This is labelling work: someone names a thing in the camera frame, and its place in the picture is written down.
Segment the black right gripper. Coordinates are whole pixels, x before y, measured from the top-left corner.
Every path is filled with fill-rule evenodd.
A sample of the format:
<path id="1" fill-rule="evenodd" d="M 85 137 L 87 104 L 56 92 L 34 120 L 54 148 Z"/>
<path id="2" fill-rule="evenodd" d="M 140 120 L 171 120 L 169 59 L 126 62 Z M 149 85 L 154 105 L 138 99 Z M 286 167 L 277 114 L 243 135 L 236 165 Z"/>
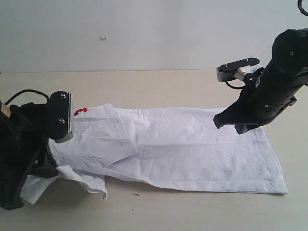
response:
<path id="1" fill-rule="evenodd" d="M 213 122 L 217 129 L 234 125 L 238 134 L 268 124 L 287 107 L 287 102 L 307 81 L 307 67 L 298 74 L 286 75 L 274 64 L 268 64 L 252 88 L 245 90 L 239 98 L 240 102 L 236 101 L 216 114 Z"/>

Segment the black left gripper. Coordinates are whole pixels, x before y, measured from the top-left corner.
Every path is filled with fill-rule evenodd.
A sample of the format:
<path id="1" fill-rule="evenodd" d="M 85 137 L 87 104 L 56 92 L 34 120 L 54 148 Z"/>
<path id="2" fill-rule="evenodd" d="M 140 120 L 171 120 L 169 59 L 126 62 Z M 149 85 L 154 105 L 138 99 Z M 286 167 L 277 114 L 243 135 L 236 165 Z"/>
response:
<path id="1" fill-rule="evenodd" d="M 48 146 L 45 103 L 21 106 L 0 103 L 0 207 L 22 208 L 21 190 L 27 176 L 49 179 L 58 175 Z"/>

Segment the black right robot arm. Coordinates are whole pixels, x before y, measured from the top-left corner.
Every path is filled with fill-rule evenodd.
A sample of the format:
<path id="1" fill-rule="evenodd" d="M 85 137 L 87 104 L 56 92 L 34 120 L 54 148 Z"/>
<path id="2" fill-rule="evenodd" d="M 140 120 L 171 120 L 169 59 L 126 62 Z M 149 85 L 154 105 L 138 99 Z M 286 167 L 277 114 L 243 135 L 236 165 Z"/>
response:
<path id="1" fill-rule="evenodd" d="M 295 93 L 308 84 L 308 30 L 288 29 L 275 39 L 266 67 L 245 58 L 217 67 L 217 79 L 244 83 L 237 101 L 213 118 L 217 128 L 234 125 L 238 134 L 272 122 L 296 103 Z"/>

